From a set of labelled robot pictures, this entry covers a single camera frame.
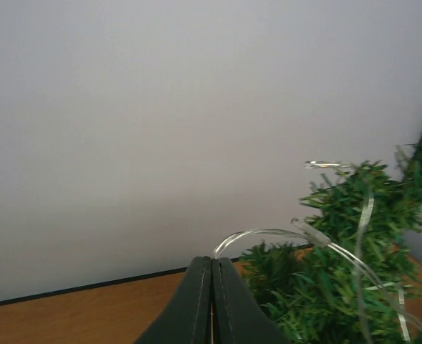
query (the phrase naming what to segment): clear wire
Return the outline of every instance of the clear wire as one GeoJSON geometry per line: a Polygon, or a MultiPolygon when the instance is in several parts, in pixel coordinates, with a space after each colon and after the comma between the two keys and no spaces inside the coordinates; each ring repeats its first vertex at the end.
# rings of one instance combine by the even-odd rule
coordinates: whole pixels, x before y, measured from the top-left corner
{"type": "Polygon", "coordinates": [[[422,322],[417,317],[406,312],[405,309],[401,307],[401,305],[396,300],[394,300],[393,297],[390,296],[389,291],[386,289],[385,285],[381,282],[380,278],[366,263],[362,262],[362,260],[358,259],[354,254],[350,253],[346,249],[343,249],[339,245],[330,244],[329,248],[333,249],[335,252],[340,254],[342,257],[344,257],[347,261],[349,261],[355,267],[358,267],[358,269],[360,269],[360,271],[380,290],[384,298],[389,302],[390,306],[399,315],[403,317],[404,320],[401,320],[401,317],[399,316],[399,320],[401,320],[402,331],[404,329],[404,325],[406,321],[408,321],[422,332],[422,322]]]}
{"type": "MultiPolygon", "coordinates": [[[[308,161],[305,164],[306,168],[354,168],[357,170],[357,167],[351,163],[343,163],[343,162],[333,162],[328,163],[326,161],[308,161]]],[[[337,252],[339,255],[344,257],[347,261],[349,261],[354,266],[354,278],[355,278],[355,286],[358,294],[358,309],[359,309],[359,319],[360,324],[362,327],[363,335],[368,344],[373,343],[373,339],[371,338],[370,328],[368,326],[368,317],[365,311],[365,303],[363,299],[363,286],[361,275],[364,274],[374,285],[375,287],[383,294],[384,298],[389,302],[390,306],[398,313],[398,319],[401,323],[403,339],[407,342],[410,341],[410,335],[408,332],[408,328],[406,326],[406,322],[413,323],[421,332],[422,332],[422,322],[413,315],[407,313],[404,308],[405,297],[403,294],[403,288],[401,284],[398,283],[398,303],[394,300],[393,297],[390,296],[389,292],[387,291],[383,282],[381,282],[380,278],[377,274],[361,260],[362,254],[362,240],[363,235],[368,227],[370,222],[371,214],[373,212],[374,206],[374,196],[373,192],[370,190],[368,182],[363,178],[363,182],[368,190],[368,195],[366,197],[366,202],[364,203],[362,213],[360,215],[358,231],[357,231],[357,241],[355,246],[355,253],[352,254],[348,250],[342,248],[341,246],[331,243],[328,245],[333,251],[337,252]]],[[[281,237],[286,237],[290,239],[311,239],[306,233],[300,234],[294,231],[287,231],[284,229],[250,229],[248,231],[240,231],[234,234],[227,236],[214,250],[213,258],[219,258],[221,253],[231,244],[233,244],[236,240],[239,240],[246,235],[251,234],[261,234],[261,235],[277,235],[281,237]]]]}
{"type": "MultiPolygon", "coordinates": [[[[339,162],[332,162],[328,163],[326,161],[307,161],[305,163],[306,168],[353,168],[356,172],[358,171],[357,166],[354,166],[351,163],[343,163],[339,162]]],[[[365,197],[365,203],[362,208],[362,213],[360,214],[360,220],[357,230],[357,240],[355,243],[355,251],[354,254],[357,258],[362,257],[362,240],[365,231],[367,230],[368,223],[370,222],[371,214],[373,212],[373,205],[375,203],[375,198],[373,196],[373,192],[366,180],[363,176],[363,183],[367,189],[367,196],[365,197]]],[[[357,267],[354,268],[354,283],[355,289],[357,292],[357,299],[358,299],[358,310],[359,310],[359,321],[360,327],[362,330],[363,337],[365,338],[367,344],[373,344],[373,339],[371,336],[370,326],[368,324],[368,316],[365,310],[365,301],[363,298],[363,289],[362,289],[362,275],[360,269],[357,267]]]]}
{"type": "Polygon", "coordinates": [[[281,237],[287,237],[287,238],[296,238],[296,239],[304,239],[306,240],[307,237],[304,234],[295,232],[295,231],[287,231],[285,229],[275,229],[275,228],[255,228],[250,229],[248,231],[239,231],[237,233],[228,235],[227,238],[222,240],[222,242],[217,245],[213,252],[213,258],[217,259],[220,257],[222,252],[231,244],[233,244],[236,240],[239,240],[242,237],[245,237],[247,235],[253,235],[253,234],[259,234],[259,235],[276,235],[281,237]]]}

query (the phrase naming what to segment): white wall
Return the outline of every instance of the white wall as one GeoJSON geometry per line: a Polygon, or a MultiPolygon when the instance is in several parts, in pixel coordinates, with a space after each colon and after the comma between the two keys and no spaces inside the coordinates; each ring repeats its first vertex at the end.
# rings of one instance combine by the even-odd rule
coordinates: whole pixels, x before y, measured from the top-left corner
{"type": "Polygon", "coordinates": [[[421,131],[422,1],[0,0],[0,300],[286,228],[303,161],[421,131]]]}

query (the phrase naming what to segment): green garland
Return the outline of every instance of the green garland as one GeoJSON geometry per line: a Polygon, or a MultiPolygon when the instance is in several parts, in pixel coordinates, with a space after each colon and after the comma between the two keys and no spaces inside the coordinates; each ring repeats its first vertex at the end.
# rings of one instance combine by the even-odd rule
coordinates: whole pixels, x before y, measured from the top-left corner
{"type": "MultiPolygon", "coordinates": [[[[375,207],[363,239],[363,261],[383,282],[417,282],[416,265],[403,243],[403,232],[422,231],[422,142],[415,148],[410,159],[398,147],[402,181],[391,179],[386,165],[366,161],[355,173],[336,170],[342,181],[335,184],[322,175],[325,184],[312,183],[312,194],[301,199],[322,214],[305,221],[353,252],[365,177],[375,207]]],[[[301,259],[297,253],[298,248],[287,244],[262,243],[241,256],[244,280],[267,316],[293,343],[364,343],[351,264],[331,249],[315,247],[301,259]]],[[[370,286],[364,277],[363,287],[370,286]]],[[[405,291],[407,298],[419,294],[415,287],[405,291]]],[[[364,289],[364,297],[374,342],[404,343],[397,313],[381,294],[364,289]]],[[[414,342],[422,343],[422,335],[414,342]]]]}

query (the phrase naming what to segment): seam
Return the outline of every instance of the seam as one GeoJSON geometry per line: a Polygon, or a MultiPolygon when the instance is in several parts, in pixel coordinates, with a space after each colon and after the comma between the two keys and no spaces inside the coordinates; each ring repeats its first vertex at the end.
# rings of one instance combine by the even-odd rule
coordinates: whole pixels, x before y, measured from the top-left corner
{"type": "Polygon", "coordinates": [[[224,296],[224,306],[225,306],[225,313],[226,316],[228,317],[228,324],[229,324],[229,329],[230,329],[230,338],[231,338],[231,342],[234,343],[234,336],[233,336],[233,327],[231,326],[231,316],[230,316],[230,307],[229,305],[226,303],[226,295],[225,295],[225,290],[224,290],[224,281],[223,281],[223,277],[222,277],[222,265],[219,263],[219,282],[221,285],[221,290],[222,290],[222,295],[224,296]]]}
{"type": "Polygon", "coordinates": [[[195,341],[195,334],[196,334],[196,322],[198,320],[198,311],[199,308],[201,306],[201,300],[202,300],[202,296],[203,296],[203,283],[204,283],[204,276],[205,276],[205,264],[203,262],[203,272],[201,273],[201,286],[199,289],[199,296],[198,296],[198,306],[196,307],[196,314],[195,314],[195,321],[193,323],[193,332],[191,333],[191,341],[190,343],[193,344],[193,342],[195,341]]]}

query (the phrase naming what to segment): wooden surface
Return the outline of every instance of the wooden surface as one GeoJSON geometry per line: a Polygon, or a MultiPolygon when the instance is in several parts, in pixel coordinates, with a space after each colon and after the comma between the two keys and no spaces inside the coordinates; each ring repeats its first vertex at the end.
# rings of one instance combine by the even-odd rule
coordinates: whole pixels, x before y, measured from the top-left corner
{"type": "MultiPolygon", "coordinates": [[[[133,343],[160,314],[182,276],[171,274],[1,306],[0,343],[133,343]]],[[[419,278],[422,281],[422,269],[419,278]]],[[[422,320],[422,298],[409,300],[407,308],[422,320]]]]}

